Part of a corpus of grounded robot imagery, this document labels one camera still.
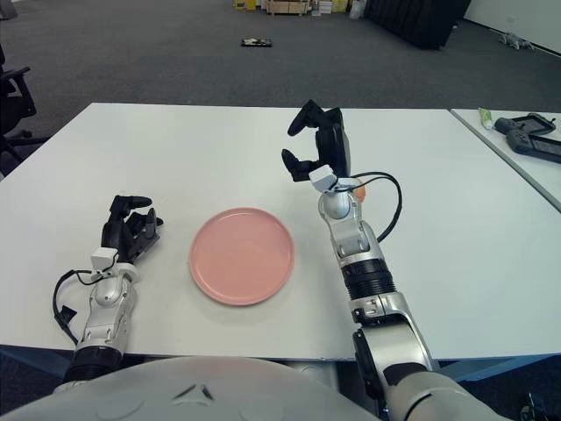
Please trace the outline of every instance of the game controller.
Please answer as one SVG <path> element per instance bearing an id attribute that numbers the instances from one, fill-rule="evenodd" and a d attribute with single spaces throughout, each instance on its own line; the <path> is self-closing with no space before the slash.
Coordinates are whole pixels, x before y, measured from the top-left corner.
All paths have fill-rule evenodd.
<path id="1" fill-rule="evenodd" d="M 553 132 L 556 129 L 554 121 L 555 118 L 548 120 L 536 112 L 531 112 L 525 117 L 497 118 L 494 128 L 502 134 L 508 134 L 510 131 L 518 129 L 537 136 Z"/>

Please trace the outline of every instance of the cardboard box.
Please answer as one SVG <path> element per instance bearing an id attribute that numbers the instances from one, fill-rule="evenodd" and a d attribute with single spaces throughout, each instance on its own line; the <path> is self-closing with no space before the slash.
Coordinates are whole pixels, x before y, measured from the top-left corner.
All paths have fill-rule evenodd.
<path id="1" fill-rule="evenodd" d="M 289 2 L 290 6 L 288 6 L 288 13 L 297 13 L 302 15 L 308 11 L 308 3 L 307 2 Z"/>
<path id="2" fill-rule="evenodd" d="M 275 13 L 288 13 L 289 5 L 290 2 L 278 2 L 276 0 L 269 0 L 266 11 L 273 15 Z"/>

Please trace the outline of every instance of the black cable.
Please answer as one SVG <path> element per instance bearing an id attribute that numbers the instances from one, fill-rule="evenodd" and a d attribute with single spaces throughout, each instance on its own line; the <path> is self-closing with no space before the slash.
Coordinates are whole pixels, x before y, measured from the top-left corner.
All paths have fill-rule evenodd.
<path id="1" fill-rule="evenodd" d="M 108 268 L 104 269 L 103 272 L 108 270 L 108 269 L 113 268 L 114 265 L 115 265 L 115 257 L 113 258 L 113 264 L 111 266 L 109 266 Z M 56 299 L 57 299 L 57 295 L 59 293 L 59 289 L 60 289 L 60 286 L 62 285 L 62 283 L 64 281 L 67 281 L 68 279 L 70 279 L 70 277 L 73 276 L 73 275 L 76 275 L 76 277 L 78 278 L 78 281 L 80 281 L 80 283 L 82 285 L 86 285 L 86 286 L 94 285 L 95 283 L 100 282 L 102 279 L 105 279 L 105 277 L 100 274 L 100 277 L 98 279 L 96 279 L 92 282 L 85 282 L 82 279 L 82 277 L 80 276 L 80 274 L 91 274 L 91 273 L 92 273 L 91 270 L 76 270 L 76 269 L 69 270 L 63 276 L 60 277 L 60 279 L 56 282 L 56 286 L 54 287 L 54 292 L 53 292 L 54 320 L 56 320 L 56 323 L 58 323 L 58 325 L 60 326 L 62 331 L 65 332 L 68 335 L 68 337 L 72 339 L 72 341 L 74 342 L 74 345 L 78 344 L 78 339 L 72 333 L 72 331 L 70 330 L 70 327 L 68 325 L 69 325 L 72 317 L 76 314 L 76 312 L 72 309 L 69 309 L 65 305 L 62 306 L 62 310 L 59 310 L 57 305 L 56 305 Z"/>
<path id="2" fill-rule="evenodd" d="M 362 184 L 359 184 L 358 186 L 352 187 L 348 190 L 355 190 L 355 189 L 358 189 L 359 187 L 366 186 L 369 182 L 373 182 L 373 181 L 376 181 L 376 180 L 383 180 L 383 179 L 386 179 L 386 180 L 389 180 L 390 182 L 392 182 L 394 184 L 395 188 L 397 189 L 397 207 L 395 208 L 394 217 L 392 218 L 392 221 L 389 223 L 387 228 L 383 231 L 383 233 L 380 234 L 380 236 L 377 238 L 378 242 L 381 243 L 383 241 L 383 239 L 385 237 L 387 237 L 390 234 L 390 232 L 397 225 L 397 220 L 400 218 L 401 208 L 403 206 L 403 196 L 402 196 L 402 193 L 401 193 L 400 184 L 391 174 L 383 173 L 383 172 L 380 172 L 380 171 L 368 171 L 368 172 L 365 172 L 365 173 L 359 173 L 359 174 L 351 175 L 351 178 L 365 177 L 365 176 L 368 176 L 368 175 L 379 175 L 379 176 L 374 177 L 374 178 L 368 180 L 367 182 L 363 182 Z"/>

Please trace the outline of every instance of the office chair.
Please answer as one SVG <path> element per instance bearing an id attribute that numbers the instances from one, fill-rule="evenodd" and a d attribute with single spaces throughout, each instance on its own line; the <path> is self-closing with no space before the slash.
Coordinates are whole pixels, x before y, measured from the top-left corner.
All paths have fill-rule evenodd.
<path id="1" fill-rule="evenodd" d="M 4 50 L 0 45 L 0 128 L 2 129 L 2 135 L 0 136 L 0 156 L 2 153 L 7 152 L 19 164 L 24 158 L 22 158 L 14 147 L 45 143 L 49 138 L 33 138 L 32 133 L 26 130 L 22 130 L 14 136 L 4 136 L 18 125 L 19 120 L 37 113 L 32 95 L 24 81 L 24 74 L 30 69 L 21 68 L 19 70 L 4 71 L 3 65 L 5 62 Z M 16 83 L 17 89 L 14 87 L 12 81 Z"/>

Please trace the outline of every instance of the floor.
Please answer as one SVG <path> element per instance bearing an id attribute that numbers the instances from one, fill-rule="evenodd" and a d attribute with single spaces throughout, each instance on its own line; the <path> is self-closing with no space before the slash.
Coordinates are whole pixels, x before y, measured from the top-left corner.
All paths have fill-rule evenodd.
<path id="1" fill-rule="evenodd" d="M 561 111 L 558 57 L 515 51 L 466 21 L 442 51 L 423 51 L 345 14 L 270 17 L 226 0 L 15 5 L 19 17 L 0 24 L 2 44 L 7 68 L 32 68 L 26 80 L 38 114 L 20 128 L 37 136 L 91 102 L 298 107 L 314 98 L 325 107 Z M 270 38 L 273 47 L 242 48 L 246 37 Z M 15 162 L 4 155 L 2 166 Z M 0 413 L 58 384 L 9 357 L 0 366 Z M 561 414 L 560 377 L 561 357 L 551 357 L 465 387 L 516 419 L 528 391 Z"/>

